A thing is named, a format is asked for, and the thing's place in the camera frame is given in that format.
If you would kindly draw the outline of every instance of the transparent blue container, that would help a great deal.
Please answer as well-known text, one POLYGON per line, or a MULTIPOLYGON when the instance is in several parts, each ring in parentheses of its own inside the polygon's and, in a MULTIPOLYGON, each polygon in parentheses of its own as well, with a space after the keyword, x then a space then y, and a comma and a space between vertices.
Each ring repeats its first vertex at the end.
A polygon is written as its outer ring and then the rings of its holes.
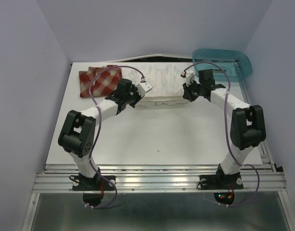
MULTIPOLYGON (((198 49, 193 52, 193 63, 207 61, 215 63, 226 71, 230 81, 238 82, 252 74, 252 66, 249 58, 239 51, 198 49)), ((214 78, 217 81, 227 81, 225 75, 211 64, 198 64, 194 66, 195 72, 206 69, 214 69, 214 78)))

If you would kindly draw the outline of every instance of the plaid towel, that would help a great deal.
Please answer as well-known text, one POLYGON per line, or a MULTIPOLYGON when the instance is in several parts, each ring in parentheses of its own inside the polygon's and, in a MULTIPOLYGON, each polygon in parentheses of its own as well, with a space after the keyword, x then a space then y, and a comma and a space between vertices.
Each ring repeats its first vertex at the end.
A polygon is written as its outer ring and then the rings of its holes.
MULTIPOLYGON (((79 71, 80 80, 80 97, 89 98, 89 87, 91 81, 97 74, 102 72, 108 67, 114 65, 108 65, 103 67, 89 67, 88 71, 79 71)), ((93 83, 91 91, 94 97, 108 96, 116 89, 118 82, 122 78, 121 68, 114 68, 103 72, 93 83)))

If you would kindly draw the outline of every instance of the white crumpled fabric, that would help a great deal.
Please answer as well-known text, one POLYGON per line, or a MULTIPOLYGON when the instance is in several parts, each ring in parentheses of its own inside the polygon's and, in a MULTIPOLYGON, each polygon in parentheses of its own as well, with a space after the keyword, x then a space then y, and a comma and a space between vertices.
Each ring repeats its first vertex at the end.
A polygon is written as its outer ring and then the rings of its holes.
MULTIPOLYGON (((163 65, 157 68, 143 65, 140 71, 151 83, 153 90, 147 93, 137 106, 175 105, 188 102, 182 98, 184 92, 182 84, 185 82, 185 79, 180 77, 182 70, 178 70, 175 65, 163 65)), ((123 70, 123 77, 134 83, 138 83, 141 79, 141 75, 133 69, 123 70)))

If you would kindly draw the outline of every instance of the black mounting bracket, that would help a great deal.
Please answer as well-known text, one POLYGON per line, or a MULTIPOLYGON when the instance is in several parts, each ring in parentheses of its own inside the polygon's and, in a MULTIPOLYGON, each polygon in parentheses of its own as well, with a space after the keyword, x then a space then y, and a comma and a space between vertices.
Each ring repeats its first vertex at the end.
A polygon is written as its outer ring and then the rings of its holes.
POLYGON ((218 166, 218 170, 214 175, 200 175, 200 182, 197 185, 199 190, 228 190, 243 189, 243 181, 240 172, 232 175, 225 175, 221 166, 218 166))
MULTIPOLYGON (((116 180, 116 176, 105 176, 108 180, 116 180)), ((81 174, 74 176, 74 180, 78 181, 78 185, 73 185, 73 191, 100 191, 101 184, 103 183, 104 191, 114 191, 114 187, 109 185, 108 182, 103 180, 98 174, 96 174, 93 178, 87 178, 82 176, 81 174)))

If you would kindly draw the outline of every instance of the metal frame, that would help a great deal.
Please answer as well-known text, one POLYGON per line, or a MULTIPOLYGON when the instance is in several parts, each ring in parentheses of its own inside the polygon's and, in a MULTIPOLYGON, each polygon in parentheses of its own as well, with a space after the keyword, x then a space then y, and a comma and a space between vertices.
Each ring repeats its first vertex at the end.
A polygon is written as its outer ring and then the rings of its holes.
MULTIPOLYGON (((240 87, 244 96, 244 101, 250 103, 243 81, 240 82, 240 87)), ((279 192, 279 198, 289 228, 295 231, 295 219, 289 203, 284 173, 276 172, 274 161, 267 144, 263 142, 260 147, 263 153, 261 156, 263 164, 255 166, 261 178, 259 191, 279 192)), ((214 174, 217 167, 217 165, 100 165, 104 175, 116 176, 116 187, 119 193, 213 192, 198 190, 196 185, 199 181, 199 175, 214 174)), ((23 231, 30 231, 32 228, 40 193, 82 193, 72 191, 72 182, 68 179, 70 174, 77 174, 77 167, 75 165, 46 165, 43 173, 37 174, 22 228, 23 231)), ((254 191, 257 186, 257 176, 255 172, 249 168, 242 168, 241 176, 244 189, 238 191, 254 191)))

